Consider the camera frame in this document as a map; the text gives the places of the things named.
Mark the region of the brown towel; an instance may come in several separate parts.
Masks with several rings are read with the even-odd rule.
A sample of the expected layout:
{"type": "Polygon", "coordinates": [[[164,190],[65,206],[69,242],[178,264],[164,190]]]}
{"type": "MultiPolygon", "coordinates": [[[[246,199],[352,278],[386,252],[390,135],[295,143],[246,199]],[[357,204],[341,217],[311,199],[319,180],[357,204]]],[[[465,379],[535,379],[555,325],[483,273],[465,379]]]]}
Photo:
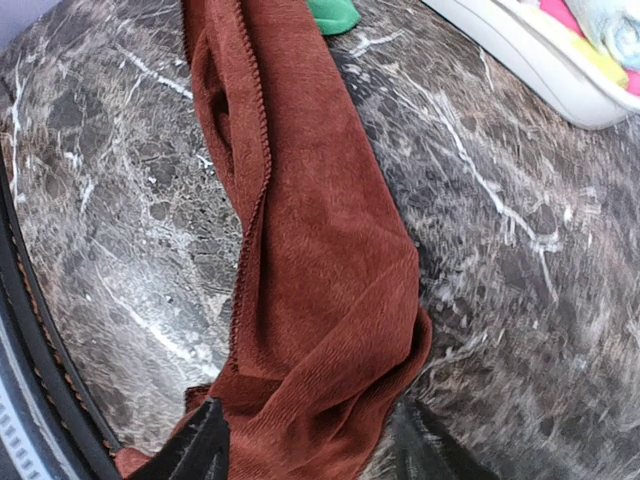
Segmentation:
{"type": "Polygon", "coordinates": [[[194,108],[242,226],[230,479],[356,479],[430,349],[419,258],[303,1],[187,1],[194,108]]]}

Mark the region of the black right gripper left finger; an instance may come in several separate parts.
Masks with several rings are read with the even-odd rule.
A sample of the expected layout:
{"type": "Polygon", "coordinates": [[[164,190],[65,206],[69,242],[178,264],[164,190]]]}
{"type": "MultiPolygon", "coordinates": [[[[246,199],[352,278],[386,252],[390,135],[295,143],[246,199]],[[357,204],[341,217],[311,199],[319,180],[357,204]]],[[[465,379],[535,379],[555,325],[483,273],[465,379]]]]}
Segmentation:
{"type": "Polygon", "coordinates": [[[134,480],[227,480],[230,428],[218,399],[207,399],[134,480]]]}

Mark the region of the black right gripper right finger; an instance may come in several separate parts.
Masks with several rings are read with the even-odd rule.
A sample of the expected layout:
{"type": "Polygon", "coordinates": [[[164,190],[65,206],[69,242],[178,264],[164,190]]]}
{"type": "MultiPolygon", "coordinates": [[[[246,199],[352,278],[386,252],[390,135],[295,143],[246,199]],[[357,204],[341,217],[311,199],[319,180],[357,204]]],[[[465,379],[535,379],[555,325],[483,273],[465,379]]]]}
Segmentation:
{"type": "Polygon", "coordinates": [[[414,399],[401,400],[391,419],[397,479],[498,480],[414,399]]]}

